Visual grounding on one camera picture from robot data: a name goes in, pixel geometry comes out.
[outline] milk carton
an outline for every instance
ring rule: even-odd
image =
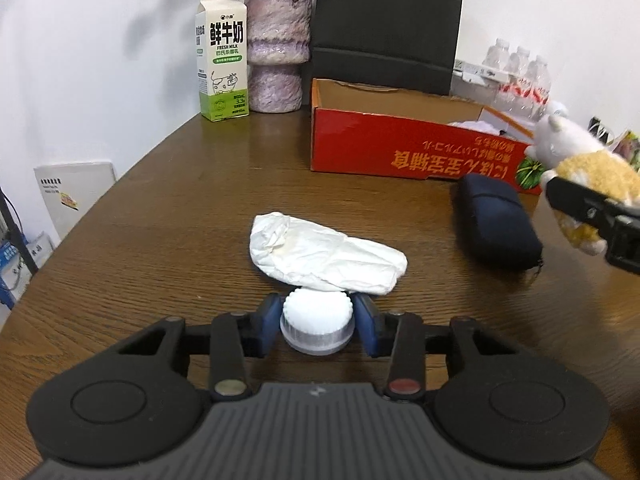
[[[196,54],[201,113],[210,121],[247,115],[246,7],[240,0],[200,0]]]

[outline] green carton bottom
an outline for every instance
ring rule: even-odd
[[[221,121],[249,114],[247,90],[234,90],[219,94],[200,93],[200,113],[209,121]]]

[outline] green label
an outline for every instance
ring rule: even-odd
[[[241,117],[249,113],[247,90],[233,90],[219,94],[200,94],[200,111],[209,121]]]
[[[238,54],[237,56],[225,56],[225,57],[217,57],[213,60],[215,64],[220,63],[235,63],[236,61],[242,61],[242,56]]]

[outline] black pouch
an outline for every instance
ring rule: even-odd
[[[463,243],[480,262],[508,270],[542,265],[542,243],[510,184],[469,173],[453,204]]]

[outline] plush toy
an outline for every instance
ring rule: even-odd
[[[543,164],[540,186],[560,176],[625,205],[640,206],[640,175],[620,156],[609,152],[585,129],[561,116],[543,117],[534,132],[534,143],[525,154]],[[555,211],[558,225],[571,245],[587,254],[599,254],[607,243],[596,229]]]

